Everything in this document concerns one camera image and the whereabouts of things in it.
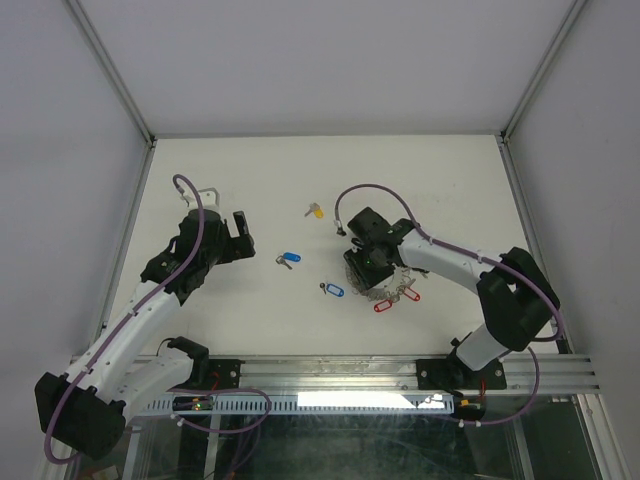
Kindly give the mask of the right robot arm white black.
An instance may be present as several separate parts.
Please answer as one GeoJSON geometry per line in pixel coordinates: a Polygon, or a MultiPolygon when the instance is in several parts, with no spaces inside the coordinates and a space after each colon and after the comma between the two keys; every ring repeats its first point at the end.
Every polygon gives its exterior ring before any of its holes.
{"type": "Polygon", "coordinates": [[[560,301],[531,254],[514,247],[485,256],[442,240],[429,239],[409,219],[391,224],[371,208],[347,224],[352,248],[344,255],[353,288],[377,307],[407,296],[412,273],[434,273],[475,294],[482,324],[451,353],[426,370],[429,387],[454,393],[479,386],[484,369],[510,352],[539,340],[560,301]]]}

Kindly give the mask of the metal disc with keyrings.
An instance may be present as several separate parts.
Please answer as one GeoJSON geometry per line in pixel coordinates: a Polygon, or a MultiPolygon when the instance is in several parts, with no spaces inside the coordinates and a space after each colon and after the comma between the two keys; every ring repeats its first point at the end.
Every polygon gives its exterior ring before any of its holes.
{"type": "Polygon", "coordinates": [[[425,272],[414,271],[406,267],[394,267],[390,277],[366,289],[358,283],[356,274],[351,268],[345,267],[345,275],[351,285],[352,292],[367,298],[370,302],[390,300],[395,303],[399,301],[400,296],[415,283],[416,274],[427,277],[425,272]]]}

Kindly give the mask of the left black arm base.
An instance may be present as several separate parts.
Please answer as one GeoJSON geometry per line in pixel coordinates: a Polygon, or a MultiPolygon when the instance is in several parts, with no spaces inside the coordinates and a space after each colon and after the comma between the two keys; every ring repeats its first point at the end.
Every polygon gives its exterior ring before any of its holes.
{"type": "Polygon", "coordinates": [[[241,360],[215,359],[207,347],[182,336],[167,338],[162,343],[169,352],[182,351],[193,361],[190,376],[172,390],[217,391],[239,387],[241,360]]]}

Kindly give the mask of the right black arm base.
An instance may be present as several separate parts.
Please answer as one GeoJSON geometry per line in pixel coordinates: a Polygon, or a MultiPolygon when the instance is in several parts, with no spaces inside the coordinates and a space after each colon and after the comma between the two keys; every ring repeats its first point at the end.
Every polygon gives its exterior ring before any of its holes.
{"type": "Polygon", "coordinates": [[[453,350],[446,356],[419,358],[415,361],[419,390],[441,390],[452,395],[462,391],[502,391],[507,388],[502,363],[492,359],[480,370],[472,370],[462,363],[453,350]]]}

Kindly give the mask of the red outline key tag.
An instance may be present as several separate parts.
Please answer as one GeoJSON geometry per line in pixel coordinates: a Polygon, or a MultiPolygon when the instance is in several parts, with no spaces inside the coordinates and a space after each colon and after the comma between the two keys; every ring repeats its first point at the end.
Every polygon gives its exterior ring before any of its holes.
{"type": "Polygon", "coordinates": [[[373,310],[376,313],[382,313],[382,312],[385,312],[385,311],[391,309],[392,307],[393,307],[393,301],[391,299],[385,299],[385,300],[382,300],[382,301],[376,303],[373,306],[373,310]]]}

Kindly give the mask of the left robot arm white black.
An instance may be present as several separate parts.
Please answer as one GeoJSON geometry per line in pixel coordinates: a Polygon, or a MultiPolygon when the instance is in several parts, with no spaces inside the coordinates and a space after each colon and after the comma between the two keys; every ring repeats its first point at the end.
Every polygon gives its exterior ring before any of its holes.
{"type": "Polygon", "coordinates": [[[236,236],[217,211],[190,211],[169,246],[147,263],[121,319],[64,373],[45,373],[38,380],[35,397],[49,462],[65,462],[54,454],[54,441],[78,455],[103,458],[151,401],[176,386],[194,389],[207,382],[208,348],[183,336],[170,340],[166,351],[145,366],[130,368],[214,266],[254,256],[244,213],[236,211],[233,218],[236,236]]]}

